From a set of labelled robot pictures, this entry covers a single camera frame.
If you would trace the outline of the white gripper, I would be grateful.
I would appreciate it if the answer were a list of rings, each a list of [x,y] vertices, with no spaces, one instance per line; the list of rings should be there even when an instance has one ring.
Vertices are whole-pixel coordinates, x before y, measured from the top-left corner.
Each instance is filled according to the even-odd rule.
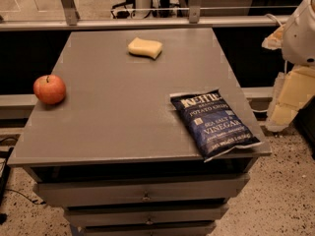
[[[262,42],[270,50],[282,49],[283,59],[294,64],[276,77],[273,99],[267,111],[266,128],[280,132],[315,96],[315,0],[303,0],[288,18]]]

